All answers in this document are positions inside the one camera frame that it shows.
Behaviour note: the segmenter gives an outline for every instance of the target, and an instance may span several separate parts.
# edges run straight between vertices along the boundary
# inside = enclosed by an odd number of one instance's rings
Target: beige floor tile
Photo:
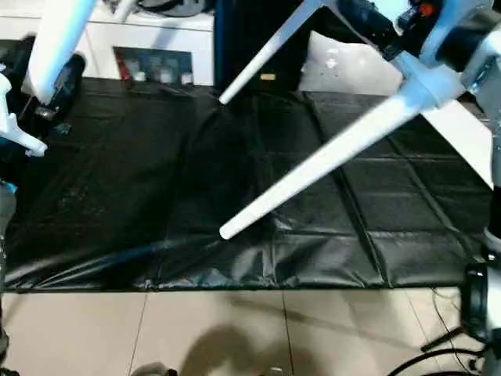
[[[133,370],[160,362],[182,376],[290,371],[280,291],[148,295]]]
[[[433,340],[445,333],[445,329],[438,314],[435,312],[432,300],[431,289],[409,289],[405,291],[409,296],[411,304],[416,311],[420,324],[424,330],[424,334],[427,340]],[[436,302],[437,307],[442,315],[447,327],[453,329],[460,323],[460,294],[457,288],[441,288],[437,290]],[[475,341],[472,338],[462,335],[455,339],[455,347],[479,350],[482,344]],[[449,343],[440,346],[440,349],[450,347]],[[463,363],[467,364],[468,358],[463,358]],[[454,355],[451,356],[440,356],[437,358],[440,368],[444,371],[462,371],[463,368],[460,366]]]
[[[386,375],[425,341],[404,291],[284,294],[296,375]],[[406,374],[437,370],[431,360]]]
[[[6,295],[5,366],[22,375],[125,376],[144,294]]]

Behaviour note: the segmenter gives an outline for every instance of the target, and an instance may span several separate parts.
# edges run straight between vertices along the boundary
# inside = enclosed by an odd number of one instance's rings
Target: white mechanical arm
[[[71,58],[96,0],[48,0],[34,42],[25,87],[41,103],[50,102],[63,66]],[[30,155],[41,157],[47,150],[41,140],[27,134],[10,114],[5,95],[9,80],[0,73],[0,137],[19,143]]]

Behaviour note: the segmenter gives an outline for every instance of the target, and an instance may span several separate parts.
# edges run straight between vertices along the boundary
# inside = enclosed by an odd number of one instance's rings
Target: black tarp
[[[490,190],[421,117],[231,241],[218,228],[375,96],[85,80],[7,233],[11,291],[455,285]]]

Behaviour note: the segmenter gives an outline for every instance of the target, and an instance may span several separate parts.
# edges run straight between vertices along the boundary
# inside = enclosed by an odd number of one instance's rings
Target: black wire
[[[442,326],[444,327],[445,331],[447,332],[447,335],[450,334],[449,328],[447,327],[447,324],[445,323],[444,318],[442,317],[442,314],[440,313],[440,310],[438,309],[437,306],[437,292],[434,288],[431,289],[433,292],[433,295],[431,296],[431,300],[433,302],[433,308],[435,309],[435,312],[437,313],[438,319],[442,323]],[[451,349],[456,350],[456,347],[454,347],[454,342],[452,341],[452,338],[449,339],[449,343],[451,344]],[[469,370],[465,367],[461,359],[458,357],[457,352],[454,351],[454,356],[456,357],[457,362],[460,364],[460,366],[464,369],[465,372],[469,372]]]
[[[421,354],[419,356],[416,356],[415,358],[412,358],[411,360],[408,360],[401,366],[398,366],[395,368],[388,376],[396,376],[397,374],[400,374],[407,368],[410,368],[411,366],[418,364],[424,360],[430,359],[430,358],[435,358],[436,356],[440,355],[445,355],[445,354],[452,354],[452,353],[457,353],[457,354],[466,354],[466,355],[472,355],[476,357],[481,357],[483,352],[482,351],[474,351],[474,350],[469,350],[469,349],[439,349],[435,351],[430,351],[426,352],[424,354]],[[469,371],[466,371],[468,375],[474,375]]]
[[[466,372],[462,371],[442,371],[434,372],[433,374],[424,374],[423,376],[469,376]]]

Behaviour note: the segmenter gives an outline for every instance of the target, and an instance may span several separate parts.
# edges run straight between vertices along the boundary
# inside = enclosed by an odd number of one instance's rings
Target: white tube
[[[54,84],[71,58],[96,0],[48,0],[41,19],[26,82],[38,100],[50,102]]]
[[[224,239],[231,239],[283,202],[414,118],[423,109],[432,106],[434,101],[430,93],[417,80],[408,80],[397,94],[364,114],[340,135],[333,137],[229,220],[219,233]]]
[[[292,16],[266,42],[258,54],[242,70],[231,85],[222,93],[219,102],[227,104],[244,87],[252,77],[270,60],[308,18],[323,6],[322,0],[304,0],[292,13]]]
[[[135,2],[136,0],[121,0],[115,9],[115,13],[113,13],[114,19],[120,23],[125,22],[134,9]]]

